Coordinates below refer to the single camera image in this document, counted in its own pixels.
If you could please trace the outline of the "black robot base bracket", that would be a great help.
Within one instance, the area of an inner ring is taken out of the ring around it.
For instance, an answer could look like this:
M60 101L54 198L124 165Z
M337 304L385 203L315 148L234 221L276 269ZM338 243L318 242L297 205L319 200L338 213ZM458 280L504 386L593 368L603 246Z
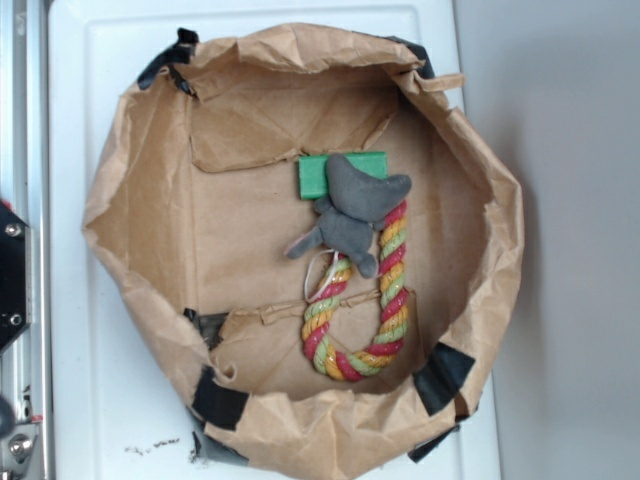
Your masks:
M30 228L1 201L1 353L30 321Z

